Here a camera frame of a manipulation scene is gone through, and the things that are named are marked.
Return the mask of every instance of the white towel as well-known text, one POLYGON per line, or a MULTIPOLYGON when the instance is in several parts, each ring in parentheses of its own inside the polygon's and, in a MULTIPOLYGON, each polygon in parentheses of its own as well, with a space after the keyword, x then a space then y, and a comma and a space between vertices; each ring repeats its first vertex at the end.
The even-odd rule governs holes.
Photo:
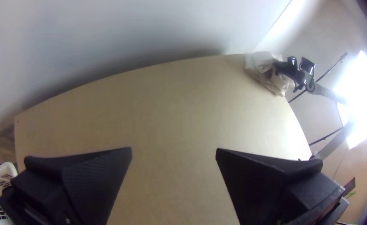
POLYGON ((276 69, 273 63, 277 60, 279 59, 269 52, 248 54, 246 55, 245 71, 272 93, 284 96, 289 86, 294 87, 295 83, 284 74, 275 74, 276 69))

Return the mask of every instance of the beige table surface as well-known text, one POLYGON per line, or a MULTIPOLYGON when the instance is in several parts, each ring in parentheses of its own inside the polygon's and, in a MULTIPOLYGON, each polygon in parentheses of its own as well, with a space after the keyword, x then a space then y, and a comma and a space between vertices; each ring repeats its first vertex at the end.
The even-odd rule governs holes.
POLYGON ((170 62, 73 89, 19 114, 15 145, 20 171, 27 155, 132 147, 108 220, 122 225, 239 224, 218 147, 311 155, 287 101, 244 72, 243 55, 170 62))

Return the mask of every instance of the table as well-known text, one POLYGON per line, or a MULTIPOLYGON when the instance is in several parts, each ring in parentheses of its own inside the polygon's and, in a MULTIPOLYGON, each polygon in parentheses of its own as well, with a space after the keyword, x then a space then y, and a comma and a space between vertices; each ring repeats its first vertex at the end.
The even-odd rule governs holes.
POLYGON ((286 159, 311 156, 283 97, 244 72, 244 55, 201 57, 114 75, 15 118, 27 155, 130 146, 133 159, 108 224, 239 224, 215 161, 218 147, 286 159))

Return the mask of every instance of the white wall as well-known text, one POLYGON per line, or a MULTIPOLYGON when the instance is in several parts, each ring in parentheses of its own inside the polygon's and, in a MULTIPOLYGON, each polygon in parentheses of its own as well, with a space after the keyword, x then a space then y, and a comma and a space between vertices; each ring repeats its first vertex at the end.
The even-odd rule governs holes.
POLYGON ((326 0, 291 0, 254 51, 281 54, 326 0))
MULTIPOLYGON (((300 61, 304 56, 313 61, 317 79, 347 51, 347 59, 319 81, 322 86, 334 88, 346 66, 360 50, 367 51, 367 33, 341 1, 330 0, 284 50, 284 57, 294 55, 300 61)), ((300 91, 292 93, 290 90, 286 99, 290 100, 298 93, 300 91)), ((305 93, 290 105, 309 143, 342 126, 336 104, 324 97, 305 93)), ((329 140, 315 144, 311 149, 320 150, 329 140)))
MULTIPOLYGON (((355 13, 353 0, 328 0, 320 11, 307 24, 303 32, 284 50, 284 56, 302 56, 316 63, 315 78, 319 78, 340 56, 347 51, 348 58, 338 65, 319 83, 334 88, 346 66, 358 55, 360 50, 367 53, 367 22, 355 13)), ((290 100, 300 93, 286 93, 290 100)), ((321 97, 303 94, 293 101, 292 107, 304 131, 308 143, 314 142, 342 126, 336 104, 321 97)), ((311 150, 321 150, 332 138, 311 146, 311 150)), ((364 214, 367 205, 367 140, 349 150, 344 142, 324 160, 322 169, 328 177, 345 185, 356 177, 357 192, 349 199, 350 205, 340 219, 341 222, 356 224, 364 214)))
POLYGON ((122 71, 251 52, 289 1, 0 1, 0 122, 122 71))

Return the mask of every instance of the window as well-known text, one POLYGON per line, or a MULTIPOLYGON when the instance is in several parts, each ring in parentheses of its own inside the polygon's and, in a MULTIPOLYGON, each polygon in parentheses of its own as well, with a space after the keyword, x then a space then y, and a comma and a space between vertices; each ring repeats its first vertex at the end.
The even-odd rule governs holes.
POLYGON ((335 92, 347 100, 347 105, 337 104, 343 125, 349 118, 355 123, 353 132, 347 137, 352 149, 367 139, 367 56, 363 51, 345 70, 335 92))

